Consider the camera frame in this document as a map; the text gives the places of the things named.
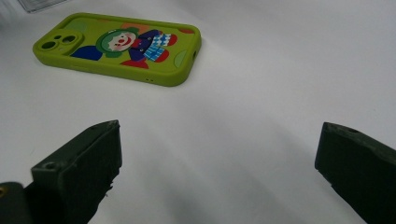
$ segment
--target black object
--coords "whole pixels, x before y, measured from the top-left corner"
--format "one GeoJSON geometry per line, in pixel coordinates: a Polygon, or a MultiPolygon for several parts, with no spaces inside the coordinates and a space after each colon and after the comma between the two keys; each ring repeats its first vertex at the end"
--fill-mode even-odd
{"type": "Polygon", "coordinates": [[[0,223],[86,224],[120,167],[118,121],[91,126],[34,166],[26,189],[0,185],[0,223]]]}
{"type": "Polygon", "coordinates": [[[367,223],[396,223],[394,149],[364,133],[325,122],[315,167],[367,223]]]}

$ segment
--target tabletop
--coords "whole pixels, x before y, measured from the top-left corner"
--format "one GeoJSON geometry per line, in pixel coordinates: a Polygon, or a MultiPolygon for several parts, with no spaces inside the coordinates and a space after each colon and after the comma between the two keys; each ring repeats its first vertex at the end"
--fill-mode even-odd
{"type": "Polygon", "coordinates": [[[396,2],[70,0],[0,23],[0,181],[120,122],[123,165],[90,223],[363,220],[315,169],[323,122],[396,147],[396,2]],[[176,87],[50,67],[33,44],[70,14],[198,27],[176,87]]]}

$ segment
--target phone case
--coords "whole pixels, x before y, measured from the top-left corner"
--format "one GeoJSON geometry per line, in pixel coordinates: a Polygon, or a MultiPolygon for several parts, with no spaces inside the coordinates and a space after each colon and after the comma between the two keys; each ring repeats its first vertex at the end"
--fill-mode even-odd
{"type": "Polygon", "coordinates": [[[171,87],[187,79],[200,47],[192,25],[77,13],[33,52],[46,65],[171,87]]]}

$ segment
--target cartoon character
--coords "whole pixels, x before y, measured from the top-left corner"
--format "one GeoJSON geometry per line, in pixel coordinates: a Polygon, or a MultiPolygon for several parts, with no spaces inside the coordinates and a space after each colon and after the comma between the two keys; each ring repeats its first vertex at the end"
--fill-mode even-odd
{"type": "Polygon", "coordinates": [[[71,56],[98,61],[103,54],[107,58],[118,58],[128,51],[131,60],[120,64],[149,68],[146,60],[163,62],[169,51],[162,47],[172,46],[176,42],[176,35],[163,34],[159,30],[149,30],[139,35],[136,28],[117,29],[100,36],[95,46],[79,48],[71,56]]]}

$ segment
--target green phone case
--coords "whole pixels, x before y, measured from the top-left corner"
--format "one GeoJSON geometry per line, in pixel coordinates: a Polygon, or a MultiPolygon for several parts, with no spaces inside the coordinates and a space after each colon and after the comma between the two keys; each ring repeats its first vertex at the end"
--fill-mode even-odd
{"type": "Polygon", "coordinates": [[[33,52],[46,65],[171,87],[187,79],[200,47],[192,25],[77,13],[33,52]]]}

